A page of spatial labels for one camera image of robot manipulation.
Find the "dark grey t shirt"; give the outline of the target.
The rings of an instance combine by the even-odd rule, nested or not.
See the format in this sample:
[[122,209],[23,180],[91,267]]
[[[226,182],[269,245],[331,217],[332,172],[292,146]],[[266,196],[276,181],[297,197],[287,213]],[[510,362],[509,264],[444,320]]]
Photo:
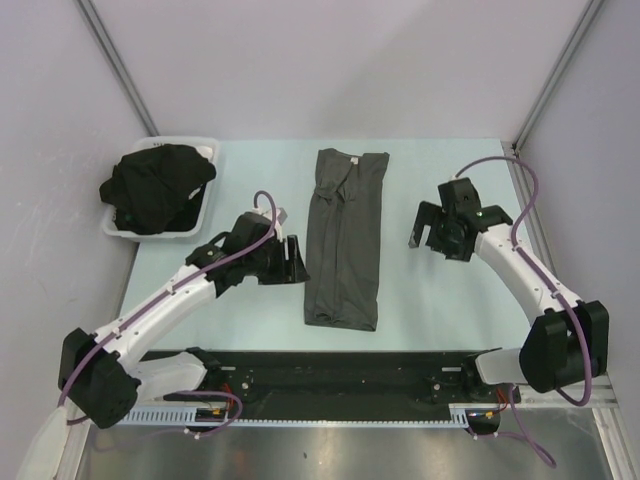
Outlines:
[[306,234],[307,325],[374,332],[383,181],[390,155],[318,152]]

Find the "white t shirt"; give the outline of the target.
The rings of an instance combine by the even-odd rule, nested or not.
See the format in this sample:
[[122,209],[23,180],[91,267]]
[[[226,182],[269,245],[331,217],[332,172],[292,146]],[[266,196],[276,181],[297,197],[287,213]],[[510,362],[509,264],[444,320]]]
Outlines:
[[[196,147],[196,151],[202,156],[204,157],[209,163],[211,164],[215,164],[214,161],[214,149],[209,147],[209,146],[197,146]],[[199,192],[201,191],[201,187],[193,190],[188,199],[191,200],[192,198],[194,198]]]

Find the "black t shirt pile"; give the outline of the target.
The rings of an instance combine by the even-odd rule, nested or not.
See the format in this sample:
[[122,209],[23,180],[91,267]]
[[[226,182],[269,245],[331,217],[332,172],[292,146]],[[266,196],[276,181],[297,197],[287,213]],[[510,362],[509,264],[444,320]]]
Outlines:
[[164,144],[129,153],[99,187],[103,203],[115,207],[116,225],[141,235],[185,230],[198,215],[190,193],[216,178],[216,167],[195,147]]

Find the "white plastic laundry bin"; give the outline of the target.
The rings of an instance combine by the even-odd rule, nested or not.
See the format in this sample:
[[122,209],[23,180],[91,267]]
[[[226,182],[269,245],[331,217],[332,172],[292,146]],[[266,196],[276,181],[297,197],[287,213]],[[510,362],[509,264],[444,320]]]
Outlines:
[[133,146],[129,149],[129,153],[146,150],[154,147],[159,147],[164,144],[173,144],[173,145],[189,145],[192,147],[197,146],[209,146],[214,149],[214,161],[215,164],[212,164],[216,167],[217,177],[208,182],[206,185],[201,187],[201,191],[195,196],[197,199],[200,199],[199,207],[198,207],[198,215],[194,218],[192,222],[192,226],[185,230],[175,230],[175,229],[167,229],[162,233],[158,234],[149,234],[149,235],[141,235],[135,233],[131,230],[122,230],[119,229],[116,225],[116,219],[119,214],[116,212],[116,209],[112,205],[107,205],[105,207],[105,212],[102,219],[102,230],[103,232],[112,237],[120,237],[127,240],[131,240],[134,242],[143,242],[143,241],[165,241],[165,240],[173,240],[173,239],[184,239],[184,238],[192,238],[195,237],[202,229],[203,224],[205,223],[207,215],[211,211],[210,197],[212,192],[217,189],[216,182],[220,179],[221,176],[221,167],[220,167],[220,155],[221,155],[221,144],[217,139],[210,137],[201,137],[201,136],[155,136],[155,137],[145,137],[137,140]]

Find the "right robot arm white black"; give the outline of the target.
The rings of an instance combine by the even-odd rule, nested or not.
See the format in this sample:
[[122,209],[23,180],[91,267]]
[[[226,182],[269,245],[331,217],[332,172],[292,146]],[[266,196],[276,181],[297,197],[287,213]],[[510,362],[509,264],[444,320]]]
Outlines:
[[524,344],[475,355],[461,376],[463,393],[484,401],[497,385],[558,391],[604,375],[608,363],[609,313],[587,302],[552,275],[518,238],[502,207],[485,206],[468,178],[438,187],[439,204],[420,202],[409,246],[425,244],[448,260],[478,257],[501,279],[530,325]]

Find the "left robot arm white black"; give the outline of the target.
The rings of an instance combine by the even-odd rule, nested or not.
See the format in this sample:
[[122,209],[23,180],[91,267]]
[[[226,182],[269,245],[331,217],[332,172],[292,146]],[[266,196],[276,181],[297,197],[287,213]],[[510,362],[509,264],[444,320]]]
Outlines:
[[92,333],[70,332],[61,351],[62,401],[72,401],[85,418],[106,429],[145,400],[184,391],[202,400],[214,397],[221,376],[203,350],[193,347],[160,360],[144,357],[197,308],[248,277],[261,285],[308,281],[297,237],[282,232],[286,217],[282,208],[243,213],[230,231],[196,248],[135,309]]

